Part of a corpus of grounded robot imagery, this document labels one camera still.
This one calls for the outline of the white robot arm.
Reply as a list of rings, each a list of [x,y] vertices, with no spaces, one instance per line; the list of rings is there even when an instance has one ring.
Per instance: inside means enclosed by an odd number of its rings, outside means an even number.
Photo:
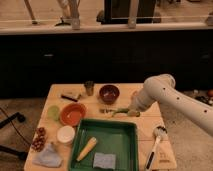
[[[172,75],[147,78],[142,89],[131,100],[129,108],[144,112],[155,102],[170,105],[213,136],[213,107],[178,92]]]

